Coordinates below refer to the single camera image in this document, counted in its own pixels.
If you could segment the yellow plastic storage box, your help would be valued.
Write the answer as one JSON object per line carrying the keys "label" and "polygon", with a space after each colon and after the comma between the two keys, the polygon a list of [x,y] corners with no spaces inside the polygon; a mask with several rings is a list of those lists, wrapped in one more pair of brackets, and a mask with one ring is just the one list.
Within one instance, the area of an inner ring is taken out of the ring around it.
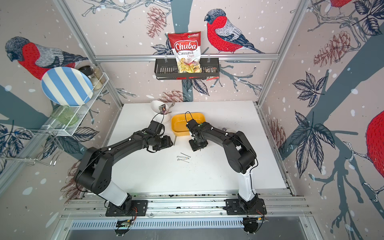
{"label": "yellow plastic storage box", "polygon": [[202,124],[206,121],[205,116],[202,113],[186,113],[175,115],[172,118],[172,131],[177,137],[184,137],[190,135],[190,131],[187,128],[187,122],[191,119],[196,120],[198,124]]}

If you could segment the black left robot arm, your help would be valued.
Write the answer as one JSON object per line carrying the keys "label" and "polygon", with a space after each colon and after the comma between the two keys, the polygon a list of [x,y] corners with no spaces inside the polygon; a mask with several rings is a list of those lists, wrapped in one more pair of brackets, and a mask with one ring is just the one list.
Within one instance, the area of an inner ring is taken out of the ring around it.
{"label": "black left robot arm", "polygon": [[84,187],[123,211],[130,211],[133,208],[132,196],[112,181],[113,166],[142,149],[156,153],[172,147],[171,137],[165,136],[164,131],[163,124],[151,121],[147,128],[134,132],[116,144],[100,149],[87,149],[75,175],[76,185]]}

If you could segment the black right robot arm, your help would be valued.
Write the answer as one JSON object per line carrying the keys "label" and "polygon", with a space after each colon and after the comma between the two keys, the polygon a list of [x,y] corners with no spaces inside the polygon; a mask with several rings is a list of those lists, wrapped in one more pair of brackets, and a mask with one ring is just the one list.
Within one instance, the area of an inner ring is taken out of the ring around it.
{"label": "black right robot arm", "polygon": [[208,122],[199,124],[194,119],[188,121],[186,127],[192,136],[189,143],[194,152],[207,147],[209,141],[224,149],[230,167],[240,174],[239,205],[244,212],[253,210],[259,202],[259,197],[253,188],[251,171],[259,162],[246,135],[241,131],[229,133],[220,130]]}

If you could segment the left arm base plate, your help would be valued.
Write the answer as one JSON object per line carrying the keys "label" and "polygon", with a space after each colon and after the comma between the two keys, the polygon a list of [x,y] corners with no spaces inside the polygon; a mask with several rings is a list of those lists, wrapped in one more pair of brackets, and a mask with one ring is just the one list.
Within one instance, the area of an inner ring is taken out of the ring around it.
{"label": "left arm base plate", "polygon": [[106,211],[106,217],[143,217],[146,215],[148,200],[133,200],[131,195],[121,206],[109,203]]}

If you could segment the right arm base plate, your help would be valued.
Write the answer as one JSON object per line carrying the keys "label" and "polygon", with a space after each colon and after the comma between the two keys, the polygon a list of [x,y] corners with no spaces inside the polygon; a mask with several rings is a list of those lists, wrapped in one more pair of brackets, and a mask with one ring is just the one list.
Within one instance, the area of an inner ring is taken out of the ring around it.
{"label": "right arm base plate", "polygon": [[263,199],[256,194],[249,201],[244,200],[239,194],[237,199],[226,199],[223,207],[228,215],[266,215],[267,209]]}

